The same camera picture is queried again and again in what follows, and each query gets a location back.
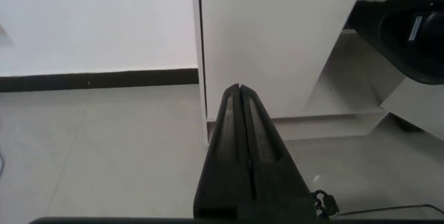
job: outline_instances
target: black baseboard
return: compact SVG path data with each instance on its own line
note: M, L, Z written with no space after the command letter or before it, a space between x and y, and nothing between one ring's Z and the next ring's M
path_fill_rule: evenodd
M0 92L198 84L197 69L0 77Z

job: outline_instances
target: cabinet door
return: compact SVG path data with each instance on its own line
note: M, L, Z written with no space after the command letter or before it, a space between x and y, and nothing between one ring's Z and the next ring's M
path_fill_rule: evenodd
M298 116L355 1L202 0L207 118L234 83L272 118Z

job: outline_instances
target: gray floor tile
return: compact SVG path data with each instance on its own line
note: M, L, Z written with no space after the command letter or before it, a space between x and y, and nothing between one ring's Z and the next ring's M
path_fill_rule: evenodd
M198 85L0 94L0 223L192 217L207 152L199 99ZM444 208L444 142L427 133L386 120L367 137L286 145L309 188L342 212Z
M367 137L287 143L307 186L342 212L429 203L444 208L444 142L402 132L390 119Z
M192 217L198 85L96 90L85 116L50 215Z
M86 91L0 94L0 223L45 215L88 98Z

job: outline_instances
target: white cabinet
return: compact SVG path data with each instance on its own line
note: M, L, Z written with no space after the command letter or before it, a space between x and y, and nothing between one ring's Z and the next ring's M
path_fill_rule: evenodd
M272 118L320 114L305 105L355 1L202 0L207 120L235 83L254 89Z
M197 27L202 33L198 49L203 50L199 71L205 85L201 92L208 136L224 90L235 83L257 92L285 141L366 135L388 111L421 119L420 112L432 114L433 108L401 114L397 112L403 111L402 104L395 100L407 97L416 99L411 103L429 103L413 96L418 90L441 106L444 88L407 85L410 82L405 76L387 65L356 32L343 29L355 1L197 2L200 10L195 13L202 26ZM417 125L428 131L441 124L440 120L423 122L428 125Z

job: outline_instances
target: floor tile grout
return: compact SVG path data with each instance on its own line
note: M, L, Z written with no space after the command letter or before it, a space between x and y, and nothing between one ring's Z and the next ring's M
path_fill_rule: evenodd
M86 111L87 111L87 108L88 108L88 105L89 105L89 102L91 101L91 99L92 99L92 92L89 92L89 96L87 97L87 100L85 101L85 107L83 109L83 113L82 113L81 117L79 117L78 129L76 131L76 136L73 138L73 141L71 143L71 147L69 147L68 155L67 155L67 158L65 160L65 163L63 164L62 172L60 173L60 177L57 180L57 184L55 185L54 192L53 192L53 194L51 196L51 199L50 199L50 201L48 203L48 206L46 207L46 210L45 210L45 213L44 213L45 216L48 216L49 210L51 209L51 205L53 203L53 200L54 200L54 198L55 198L55 196L57 194L58 188L60 186L60 181L62 180L63 174L65 173L65 169L66 169L66 166L67 166L67 163L68 163L68 160L69 160L69 156L71 155L72 148L74 147L74 144L77 142L77 140L79 138L80 131L81 131L82 127L83 127L83 122L84 122L83 119L85 118Z

